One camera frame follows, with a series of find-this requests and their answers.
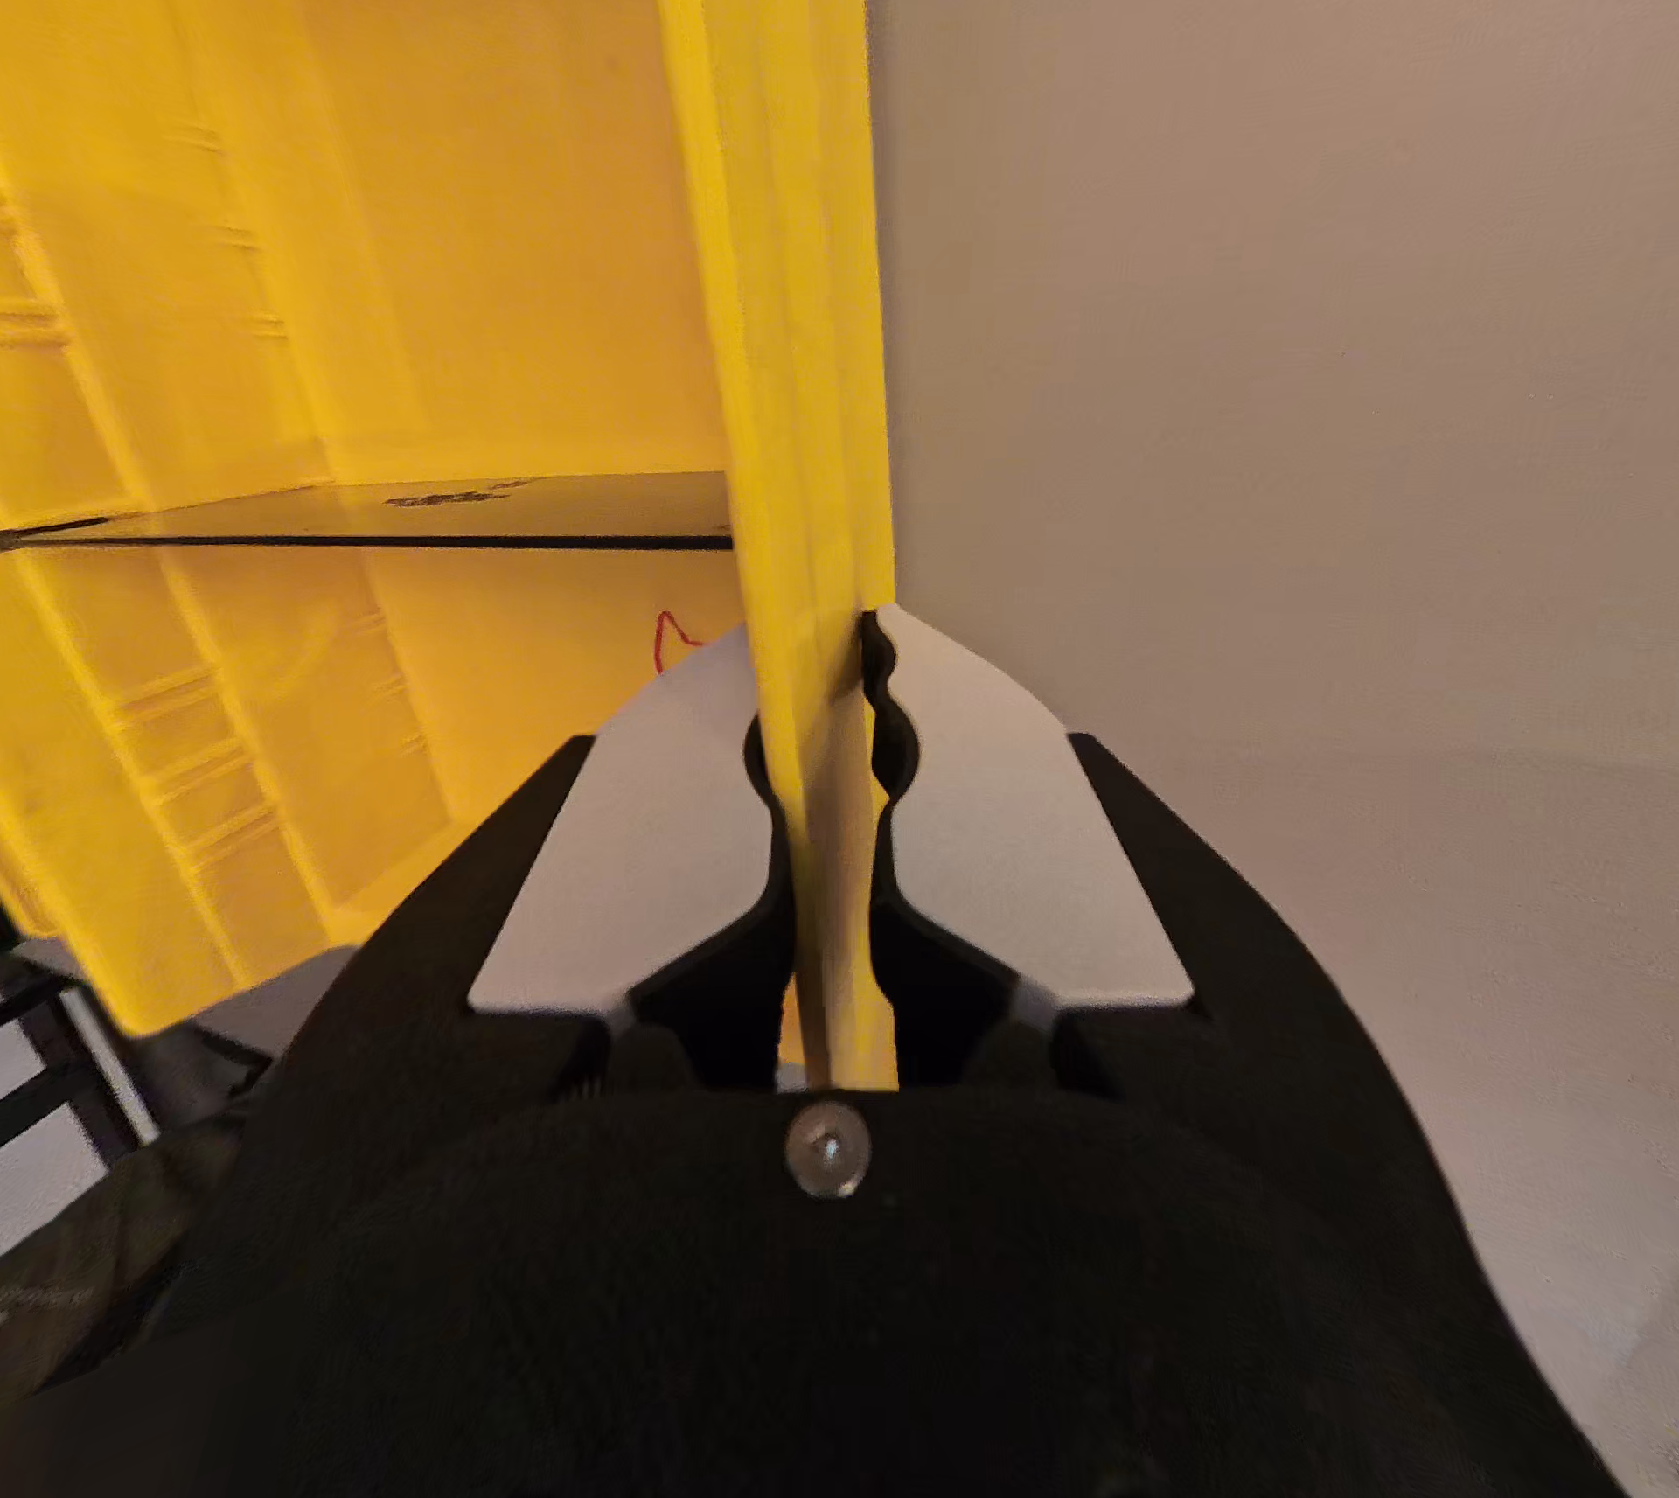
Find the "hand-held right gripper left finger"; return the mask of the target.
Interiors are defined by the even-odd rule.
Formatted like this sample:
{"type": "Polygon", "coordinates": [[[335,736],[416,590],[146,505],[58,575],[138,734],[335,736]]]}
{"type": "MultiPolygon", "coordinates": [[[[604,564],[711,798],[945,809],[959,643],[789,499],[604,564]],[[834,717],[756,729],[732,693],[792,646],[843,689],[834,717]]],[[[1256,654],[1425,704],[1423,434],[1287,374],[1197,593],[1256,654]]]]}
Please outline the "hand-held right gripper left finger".
{"type": "Polygon", "coordinates": [[[778,828],[749,768],[756,728],[742,623],[631,696],[584,755],[470,1007],[622,1022],[636,988],[748,918],[778,828]]]}

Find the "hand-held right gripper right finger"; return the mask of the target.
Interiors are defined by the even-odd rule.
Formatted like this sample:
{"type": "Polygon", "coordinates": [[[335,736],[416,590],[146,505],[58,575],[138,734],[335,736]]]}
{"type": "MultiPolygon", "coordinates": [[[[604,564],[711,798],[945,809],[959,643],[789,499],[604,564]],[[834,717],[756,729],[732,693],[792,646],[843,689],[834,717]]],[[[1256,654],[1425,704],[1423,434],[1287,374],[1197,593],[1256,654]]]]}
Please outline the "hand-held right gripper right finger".
{"type": "Polygon", "coordinates": [[[1053,711],[895,603],[863,635],[891,908],[1032,1023],[1185,1007],[1187,969],[1053,711]]]}

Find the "yellow plastic bin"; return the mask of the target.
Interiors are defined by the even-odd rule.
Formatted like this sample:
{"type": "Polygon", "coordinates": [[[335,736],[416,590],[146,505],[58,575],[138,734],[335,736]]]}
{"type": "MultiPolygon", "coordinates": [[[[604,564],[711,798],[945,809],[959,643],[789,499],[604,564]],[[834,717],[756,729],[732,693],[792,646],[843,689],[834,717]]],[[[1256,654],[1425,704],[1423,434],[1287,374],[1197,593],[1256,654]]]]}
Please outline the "yellow plastic bin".
{"type": "Polygon", "coordinates": [[[895,1083],[863,0],[2,0],[2,531],[721,471],[731,552],[2,552],[2,913],[149,1033],[749,632],[818,1078],[895,1083]]]}

